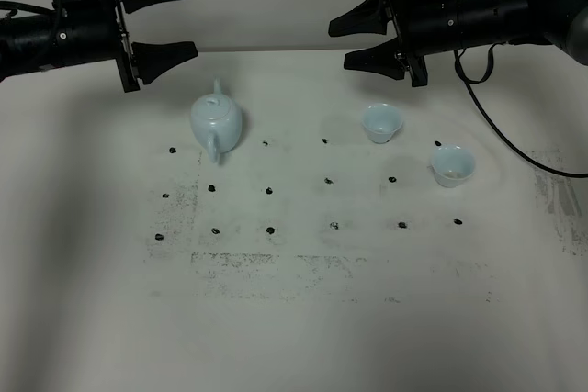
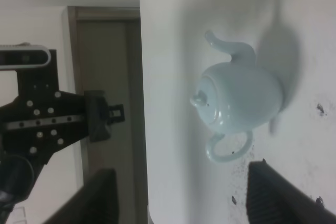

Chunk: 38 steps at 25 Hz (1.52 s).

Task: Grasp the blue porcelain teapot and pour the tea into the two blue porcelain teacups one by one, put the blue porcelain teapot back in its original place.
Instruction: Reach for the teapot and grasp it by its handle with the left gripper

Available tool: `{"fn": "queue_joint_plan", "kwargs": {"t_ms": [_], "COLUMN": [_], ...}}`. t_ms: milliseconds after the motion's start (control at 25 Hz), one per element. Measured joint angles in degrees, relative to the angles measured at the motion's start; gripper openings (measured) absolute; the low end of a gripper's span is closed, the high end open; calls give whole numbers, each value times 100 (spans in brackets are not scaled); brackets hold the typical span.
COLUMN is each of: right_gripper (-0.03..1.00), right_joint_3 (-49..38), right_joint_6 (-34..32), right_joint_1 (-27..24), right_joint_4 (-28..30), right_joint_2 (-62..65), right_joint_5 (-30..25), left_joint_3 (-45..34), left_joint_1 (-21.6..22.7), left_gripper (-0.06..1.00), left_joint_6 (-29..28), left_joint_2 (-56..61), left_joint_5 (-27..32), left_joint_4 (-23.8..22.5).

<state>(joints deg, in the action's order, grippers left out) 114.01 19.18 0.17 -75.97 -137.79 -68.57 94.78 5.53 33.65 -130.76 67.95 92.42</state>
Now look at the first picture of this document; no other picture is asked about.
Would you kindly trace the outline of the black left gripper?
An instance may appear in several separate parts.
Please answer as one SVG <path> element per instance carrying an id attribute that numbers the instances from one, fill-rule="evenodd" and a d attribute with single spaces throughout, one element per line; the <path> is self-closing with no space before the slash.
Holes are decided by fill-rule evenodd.
<path id="1" fill-rule="evenodd" d="M 147 6 L 181 0 L 121 0 L 127 14 Z M 132 65 L 132 53 L 138 76 L 144 85 L 151 84 L 167 71 L 197 58 L 198 50 L 191 41 L 168 44 L 133 42 L 130 49 L 129 33 L 122 14 L 120 0 L 100 0 L 108 29 L 108 47 L 117 64 L 120 81 L 125 93 L 140 90 Z"/>

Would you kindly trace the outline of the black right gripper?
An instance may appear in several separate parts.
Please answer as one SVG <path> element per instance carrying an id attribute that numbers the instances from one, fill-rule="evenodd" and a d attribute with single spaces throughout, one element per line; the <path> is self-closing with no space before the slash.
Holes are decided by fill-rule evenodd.
<path id="1" fill-rule="evenodd" d="M 426 86 L 424 57 L 458 46 L 458 0 L 366 0 L 333 19 L 328 35 L 386 35 L 389 19 L 397 38 L 347 53 L 344 68 L 393 80 L 403 80 L 407 70 L 413 87 Z"/>

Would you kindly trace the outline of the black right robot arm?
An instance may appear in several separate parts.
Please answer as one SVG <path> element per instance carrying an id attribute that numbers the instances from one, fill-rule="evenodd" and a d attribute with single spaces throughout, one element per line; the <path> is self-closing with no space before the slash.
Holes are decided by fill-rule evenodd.
<path id="1" fill-rule="evenodd" d="M 333 19 L 332 38 L 386 34 L 395 39 L 345 55 L 347 70 L 414 87 L 428 83 L 425 56 L 492 44 L 554 45 L 587 63 L 587 0 L 366 0 Z"/>

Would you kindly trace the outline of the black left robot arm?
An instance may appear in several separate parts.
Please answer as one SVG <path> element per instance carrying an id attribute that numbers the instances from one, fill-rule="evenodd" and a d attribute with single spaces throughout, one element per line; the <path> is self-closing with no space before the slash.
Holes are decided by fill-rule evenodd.
<path id="1" fill-rule="evenodd" d="M 198 56 L 191 41 L 146 44 L 130 39 L 125 16 L 181 0 L 52 0 L 45 8 L 1 4 L 1 77 L 113 60 L 124 91 L 134 92 Z"/>

